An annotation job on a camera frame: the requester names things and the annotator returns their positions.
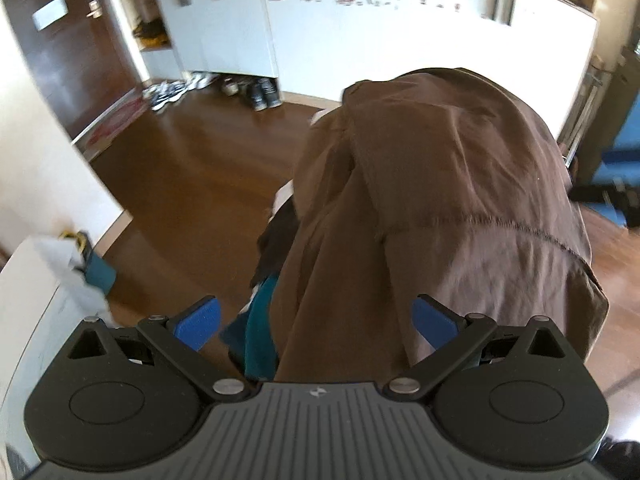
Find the brown t-shirt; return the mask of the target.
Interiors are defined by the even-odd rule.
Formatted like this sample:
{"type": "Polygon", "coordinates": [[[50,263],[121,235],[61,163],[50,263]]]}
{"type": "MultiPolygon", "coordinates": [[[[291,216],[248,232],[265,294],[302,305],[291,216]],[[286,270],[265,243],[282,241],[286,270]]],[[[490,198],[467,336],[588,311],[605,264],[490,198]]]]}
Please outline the brown t-shirt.
{"type": "Polygon", "coordinates": [[[470,70],[347,88],[293,177],[299,227],[272,296],[279,382],[388,382],[433,351],[417,296],[502,325],[555,322],[578,356],[608,300],[544,121],[470,70]]]}

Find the teal garment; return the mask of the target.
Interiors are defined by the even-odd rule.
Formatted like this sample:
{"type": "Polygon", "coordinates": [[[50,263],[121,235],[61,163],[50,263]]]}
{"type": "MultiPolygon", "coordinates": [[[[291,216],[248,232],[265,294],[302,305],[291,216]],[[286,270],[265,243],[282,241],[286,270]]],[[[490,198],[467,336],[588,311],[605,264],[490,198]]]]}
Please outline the teal garment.
{"type": "Polygon", "coordinates": [[[270,325],[270,304],[277,284],[278,276],[272,274],[257,285],[250,302],[219,335],[236,367],[256,382],[273,380],[279,365],[270,325]]]}

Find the black garment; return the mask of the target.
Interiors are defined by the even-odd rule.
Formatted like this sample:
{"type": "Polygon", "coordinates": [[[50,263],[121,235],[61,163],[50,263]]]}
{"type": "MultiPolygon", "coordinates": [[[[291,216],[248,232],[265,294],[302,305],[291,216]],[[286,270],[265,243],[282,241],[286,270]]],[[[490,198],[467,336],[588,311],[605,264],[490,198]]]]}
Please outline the black garment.
{"type": "Polygon", "coordinates": [[[250,287],[262,284],[267,278],[279,275],[299,228],[299,218],[293,197],[289,197],[268,222],[257,239],[259,259],[250,287]]]}

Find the white crumpled cloth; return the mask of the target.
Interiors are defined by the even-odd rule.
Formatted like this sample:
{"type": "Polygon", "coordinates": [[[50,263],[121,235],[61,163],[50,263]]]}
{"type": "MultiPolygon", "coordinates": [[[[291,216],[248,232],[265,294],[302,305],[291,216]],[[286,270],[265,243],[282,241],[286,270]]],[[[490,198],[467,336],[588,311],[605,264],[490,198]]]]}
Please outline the white crumpled cloth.
{"type": "Polygon", "coordinates": [[[87,284],[84,274],[76,270],[80,263],[80,253],[72,240],[62,240],[52,236],[34,236],[30,239],[36,254],[53,273],[64,292],[70,295],[78,316],[100,318],[107,326],[115,327],[113,315],[106,296],[96,287],[87,284]]]}

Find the red doormat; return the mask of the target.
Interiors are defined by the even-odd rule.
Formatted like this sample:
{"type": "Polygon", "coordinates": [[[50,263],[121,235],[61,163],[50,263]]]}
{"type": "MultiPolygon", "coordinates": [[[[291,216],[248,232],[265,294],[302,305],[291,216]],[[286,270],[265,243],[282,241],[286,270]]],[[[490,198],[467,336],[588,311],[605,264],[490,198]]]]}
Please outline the red doormat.
{"type": "Polygon", "coordinates": [[[85,159],[93,160],[147,109],[142,92],[131,90],[88,125],[73,144],[85,159]]]}

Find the blue chair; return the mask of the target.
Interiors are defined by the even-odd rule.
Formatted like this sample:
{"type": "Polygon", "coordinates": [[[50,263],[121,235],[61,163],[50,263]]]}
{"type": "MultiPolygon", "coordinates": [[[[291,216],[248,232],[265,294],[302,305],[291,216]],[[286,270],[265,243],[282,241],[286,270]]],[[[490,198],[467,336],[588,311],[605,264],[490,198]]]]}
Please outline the blue chair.
{"type": "Polygon", "coordinates": [[[568,198],[631,231],[639,229],[639,98],[634,100],[612,148],[588,183],[574,184],[568,198]]]}

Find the striped shoes pile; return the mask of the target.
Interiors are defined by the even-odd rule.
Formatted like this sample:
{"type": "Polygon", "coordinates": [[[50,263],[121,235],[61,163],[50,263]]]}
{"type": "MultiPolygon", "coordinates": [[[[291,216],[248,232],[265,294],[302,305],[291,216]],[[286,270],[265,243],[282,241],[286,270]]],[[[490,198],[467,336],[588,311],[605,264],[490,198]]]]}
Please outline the striped shoes pile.
{"type": "Polygon", "coordinates": [[[205,89],[216,79],[215,74],[193,73],[187,80],[164,80],[143,90],[142,98],[154,113],[160,113],[169,104],[179,102],[188,92],[205,89]]]}

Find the dark sneakers pair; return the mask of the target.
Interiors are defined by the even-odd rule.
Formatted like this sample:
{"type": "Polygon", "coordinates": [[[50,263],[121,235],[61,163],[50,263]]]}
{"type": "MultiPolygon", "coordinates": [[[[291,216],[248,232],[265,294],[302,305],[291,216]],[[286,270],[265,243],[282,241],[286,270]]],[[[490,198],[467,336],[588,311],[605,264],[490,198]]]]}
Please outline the dark sneakers pair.
{"type": "Polygon", "coordinates": [[[238,96],[254,112],[282,105],[279,91],[268,77],[226,77],[220,88],[226,96],[238,96]]]}

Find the white cabinet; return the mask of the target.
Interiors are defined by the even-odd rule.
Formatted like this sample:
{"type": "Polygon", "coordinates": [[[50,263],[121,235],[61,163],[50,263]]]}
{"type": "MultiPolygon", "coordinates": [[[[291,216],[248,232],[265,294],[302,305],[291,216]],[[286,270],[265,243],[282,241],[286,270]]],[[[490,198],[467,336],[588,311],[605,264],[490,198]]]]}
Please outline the white cabinet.
{"type": "Polygon", "coordinates": [[[271,77],[337,101],[363,79],[429,67],[481,74],[559,134],[597,36],[566,0],[157,0],[188,72],[271,77]]]}

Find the dark wooden door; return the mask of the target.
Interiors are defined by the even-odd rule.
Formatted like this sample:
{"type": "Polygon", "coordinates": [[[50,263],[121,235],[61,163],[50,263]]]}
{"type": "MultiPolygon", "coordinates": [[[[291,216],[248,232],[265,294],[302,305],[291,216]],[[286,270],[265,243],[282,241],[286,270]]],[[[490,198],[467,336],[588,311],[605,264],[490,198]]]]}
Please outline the dark wooden door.
{"type": "Polygon", "coordinates": [[[139,85],[108,0],[2,0],[40,93],[75,140],[139,85]]]}

